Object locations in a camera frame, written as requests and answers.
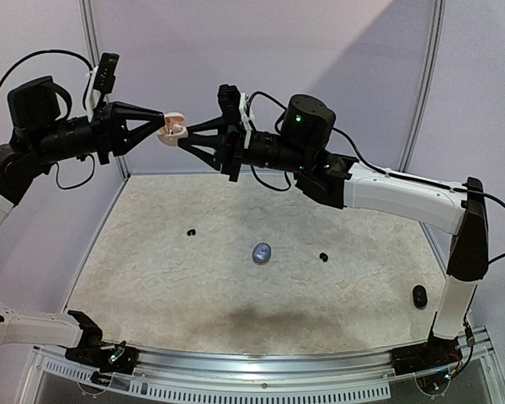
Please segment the purple earbud charging case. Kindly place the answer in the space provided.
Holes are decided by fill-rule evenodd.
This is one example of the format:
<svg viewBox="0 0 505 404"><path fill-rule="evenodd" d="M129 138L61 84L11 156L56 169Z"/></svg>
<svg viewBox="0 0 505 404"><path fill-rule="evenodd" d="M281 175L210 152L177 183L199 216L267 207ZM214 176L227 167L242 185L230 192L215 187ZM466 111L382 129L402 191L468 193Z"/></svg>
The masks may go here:
<svg viewBox="0 0 505 404"><path fill-rule="evenodd" d="M265 242L260 242L252 250L252 261L257 265L264 265L272 257L272 248Z"/></svg>

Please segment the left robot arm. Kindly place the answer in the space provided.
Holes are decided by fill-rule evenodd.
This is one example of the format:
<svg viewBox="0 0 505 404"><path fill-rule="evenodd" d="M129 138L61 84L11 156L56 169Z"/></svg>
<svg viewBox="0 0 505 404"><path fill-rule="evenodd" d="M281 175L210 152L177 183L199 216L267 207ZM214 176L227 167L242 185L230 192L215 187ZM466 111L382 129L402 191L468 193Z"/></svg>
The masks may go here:
<svg viewBox="0 0 505 404"><path fill-rule="evenodd" d="M50 76L8 93L13 134L0 146L0 226L33 181L53 165L70 158L107 164L110 155L124 156L165 125L163 113L122 102L103 103L92 116L72 118L61 112L60 99L72 107L69 92ZM80 311L21 315L0 305L0 345L56 345L100 365L109 356L102 336Z"/></svg>

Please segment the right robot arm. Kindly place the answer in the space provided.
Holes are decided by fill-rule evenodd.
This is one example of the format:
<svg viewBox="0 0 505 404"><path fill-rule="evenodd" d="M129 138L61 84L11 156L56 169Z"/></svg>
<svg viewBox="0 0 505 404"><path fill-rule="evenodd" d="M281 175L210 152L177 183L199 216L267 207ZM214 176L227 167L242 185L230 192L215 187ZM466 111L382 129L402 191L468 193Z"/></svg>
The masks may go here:
<svg viewBox="0 0 505 404"><path fill-rule="evenodd" d="M452 236L446 281L431 338L419 348L427 367L449 356L488 263L488 224L481 182L446 183L374 167L327 150L335 113L305 94L290 98L278 132L253 125L252 99L221 95L221 117L188 127L178 146L235 182L241 167L292 173L295 186L320 205L375 210L434 226Z"/></svg>

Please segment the black oval charging case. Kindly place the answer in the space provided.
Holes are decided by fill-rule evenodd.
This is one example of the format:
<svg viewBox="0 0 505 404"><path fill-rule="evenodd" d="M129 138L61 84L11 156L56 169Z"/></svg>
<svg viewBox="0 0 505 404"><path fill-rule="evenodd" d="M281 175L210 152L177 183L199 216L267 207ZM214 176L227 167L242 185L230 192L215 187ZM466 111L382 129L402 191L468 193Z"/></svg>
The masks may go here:
<svg viewBox="0 0 505 404"><path fill-rule="evenodd" d="M428 295L423 285L416 285L412 289L412 303L418 310L424 310L428 305Z"/></svg>

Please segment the white round charging case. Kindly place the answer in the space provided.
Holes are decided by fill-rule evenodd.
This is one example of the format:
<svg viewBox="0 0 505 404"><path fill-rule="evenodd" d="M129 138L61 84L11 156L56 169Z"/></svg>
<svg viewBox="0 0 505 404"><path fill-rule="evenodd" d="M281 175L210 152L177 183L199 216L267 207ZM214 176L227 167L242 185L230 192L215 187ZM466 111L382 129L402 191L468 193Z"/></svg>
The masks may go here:
<svg viewBox="0 0 505 404"><path fill-rule="evenodd" d="M175 136L173 134L173 128L169 127L167 125L167 121L169 119L181 119L183 121L182 126L175 125L177 127L182 127L183 128L183 133L181 135ZM186 124L186 119L183 114L180 114L178 112L171 112L167 113L164 115L164 123L165 126L162 127L158 132L157 132L157 138L158 140L165 146L177 146L178 141L183 138L187 138L189 136L189 133L187 131L187 124Z"/></svg>

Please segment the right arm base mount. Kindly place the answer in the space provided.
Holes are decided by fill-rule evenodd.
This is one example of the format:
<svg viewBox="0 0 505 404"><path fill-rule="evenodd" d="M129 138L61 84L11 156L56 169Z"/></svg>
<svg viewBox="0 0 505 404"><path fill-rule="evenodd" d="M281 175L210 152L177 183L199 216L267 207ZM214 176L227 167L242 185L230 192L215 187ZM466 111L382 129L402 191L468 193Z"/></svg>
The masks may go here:
<svg viewBox="0 0 505 404"><path fill-rule="evenodd" d="M390 358L395 374L406 375L457 362L462 352L457 337L444 339L431 332L424 342L393 348Z"/></svg>

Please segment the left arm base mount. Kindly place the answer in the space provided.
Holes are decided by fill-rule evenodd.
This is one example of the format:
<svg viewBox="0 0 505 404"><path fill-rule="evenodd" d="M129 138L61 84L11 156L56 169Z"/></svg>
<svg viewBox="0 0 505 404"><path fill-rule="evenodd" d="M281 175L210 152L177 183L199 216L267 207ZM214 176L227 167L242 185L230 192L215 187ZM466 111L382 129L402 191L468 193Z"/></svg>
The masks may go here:
<svg viewBox="0 0 505 404"><path fill-rule="evenodd" d="M96 368L100 373L132 375L140 351L126 341L89 348L68 348L65 358Z"/></svg>

